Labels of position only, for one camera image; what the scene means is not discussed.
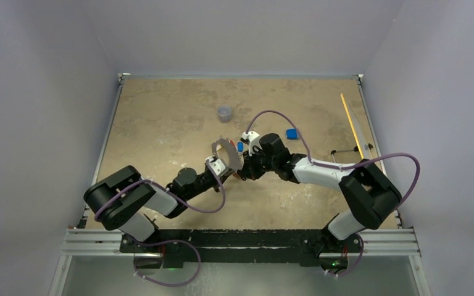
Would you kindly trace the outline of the metal key organizer plate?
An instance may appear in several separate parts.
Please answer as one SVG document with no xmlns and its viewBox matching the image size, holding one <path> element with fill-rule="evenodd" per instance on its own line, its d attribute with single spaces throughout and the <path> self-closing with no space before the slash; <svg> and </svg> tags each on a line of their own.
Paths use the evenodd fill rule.
<svg viewBox="0 0 474 296">
<path fill-rule="evenodd" d="M 228 138 L 219 138 L 211 144 L 212 154 L 233 171 L 242 169 L 243 163 L 236 146 Z"/>
</svg>

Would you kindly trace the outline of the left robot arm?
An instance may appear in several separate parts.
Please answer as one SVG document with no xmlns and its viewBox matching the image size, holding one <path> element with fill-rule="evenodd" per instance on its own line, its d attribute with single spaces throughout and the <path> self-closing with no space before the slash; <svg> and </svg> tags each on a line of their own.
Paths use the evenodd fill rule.
<svg viewBox="0 0 474 296">
<path fill-rule="evenodd" d="M 172 219 L 192 205 L 188 201 L 214 189 L 220 191 L 233 171 L 222 170 L 215 165 L 205 165 L 198 174 L 192 168 L 182 168 L 171 183 L 163 187 L 128 165 L 88 188 L 83 200 L 95 214 L 94 220 L 108 230 L 119 229 L 135 239 L 144 252 L 152 252 L 159 246 L 158 227 L 139 211 L 148 208 Z"/>
</svg>

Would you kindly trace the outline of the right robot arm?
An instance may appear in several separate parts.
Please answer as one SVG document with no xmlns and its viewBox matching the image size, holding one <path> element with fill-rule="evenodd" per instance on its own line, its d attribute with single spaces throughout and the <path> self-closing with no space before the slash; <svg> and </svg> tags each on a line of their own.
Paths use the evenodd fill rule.
<svg viewBox="0 0 474 296">
<path fill-rule="evenodd" d="M 336 215 L 324 228 L 323 246 L 336 251 L 351 235 L 364 229 L 378 229 L 402 201 L 395 185 L 374 163 L 363 160 L 357 164 L 312 162 L 305 154 L 291 153 L 279 135 L 245 132 L 241 141 L 248 148 L 243 152 L 243 167 L 238 176 L 257 180 L 274 172 L 283 181 L 313 184 L 342 193 L 348 209 Z"/>
</svg>

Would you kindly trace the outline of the blue key tag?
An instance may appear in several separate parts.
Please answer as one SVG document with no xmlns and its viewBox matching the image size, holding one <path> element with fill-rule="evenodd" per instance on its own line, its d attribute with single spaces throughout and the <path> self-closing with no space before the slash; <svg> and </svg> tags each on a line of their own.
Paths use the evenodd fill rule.
<svg viewBox="0 0 474 296">
<path fill-rule="evenodd" d="M 242 142 L 237 143 L 237 150 L 239 153 L 242 153 L 244 150 L 244 144 Z"/>
</svg>

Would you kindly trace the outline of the blue eraser block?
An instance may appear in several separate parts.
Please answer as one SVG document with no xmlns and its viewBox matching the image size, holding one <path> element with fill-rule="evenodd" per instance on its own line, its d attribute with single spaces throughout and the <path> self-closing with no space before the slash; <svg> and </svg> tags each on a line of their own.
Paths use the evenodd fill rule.
<svg viewBox="0 0 474 296">
<path fill-rule="evenodd" d="M 300 138 L 299 133 L 295 128 L 287 129 L 285 135 L 288 140 L 292 141 L 296 141 Z"/>
</svg>

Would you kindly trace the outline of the small grey cup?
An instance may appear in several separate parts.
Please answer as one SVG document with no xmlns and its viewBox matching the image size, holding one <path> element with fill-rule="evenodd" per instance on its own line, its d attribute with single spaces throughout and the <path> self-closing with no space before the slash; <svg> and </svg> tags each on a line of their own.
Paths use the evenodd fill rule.
<svg viewBox="0 0 474 296">
<path fill-rule="evenodd" d="M 233 113 L 229 105 L 220 105 L 217 107 L 218 120 L 221 123 L 228 123 L 231 121 Z"/>
</svg>

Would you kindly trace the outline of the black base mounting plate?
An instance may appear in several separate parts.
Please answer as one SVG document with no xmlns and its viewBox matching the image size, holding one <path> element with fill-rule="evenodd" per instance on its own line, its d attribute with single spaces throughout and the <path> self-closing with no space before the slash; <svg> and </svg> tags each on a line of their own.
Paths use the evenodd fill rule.
<svg viewBox="0 0 474 296">
<path fill-rule="evenodd" d="M 163 229 L 140 243 L 124 234 L 120 252 L 141 268 L 182 268 L 185 263 L 290 263 L 344 270 L 362 251 L 355 234 L 337 240 L 324 229 Z"/>
</svg>

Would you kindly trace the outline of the yellow wooden stick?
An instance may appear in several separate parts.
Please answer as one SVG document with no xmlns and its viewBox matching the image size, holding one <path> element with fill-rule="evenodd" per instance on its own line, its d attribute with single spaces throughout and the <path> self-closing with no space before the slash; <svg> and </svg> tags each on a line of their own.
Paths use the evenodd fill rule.
<svg viewBox="0 0 474 296">
<path fill-rule="evenodd" d="M 354 113 L 352 112 L 349 104 L 347 103 L 344 94 L 341 93 L 340 97 L 341 97 L 341 102 L 343 103 L 343 107 L 344 107 L 349 125 L 351 127 L 351 130 L 352 130 L 352 133 L 353 133 L 353 136 L 354 136 L 354 139 L 355 139 L 357 151 L 358 151 L 361 159 L 364 159 L 364 158 L 367 157 L 367 153 L 365 152 L 366 143 L 365 143 L 364 134 L 362 132 L 362 127 L 360 126 L 359 121 L 356 119 L 356 117 L 355 117 Z"/>
</svg>

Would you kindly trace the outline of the aluminium frame rail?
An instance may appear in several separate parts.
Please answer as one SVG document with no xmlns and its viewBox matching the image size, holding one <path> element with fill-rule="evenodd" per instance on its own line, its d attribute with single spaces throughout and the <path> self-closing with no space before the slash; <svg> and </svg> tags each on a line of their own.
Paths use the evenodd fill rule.
<svg viewBox="0 0 474 296">
<path fill-rule="evenodd" d="M 360 233 L 365 256 L 419 256 L 413 229 L 379 229 Z M 102 229 L 69 229 L 61 253 L 68 256 L 120 255 L 121 232 Z"/>
</svg>

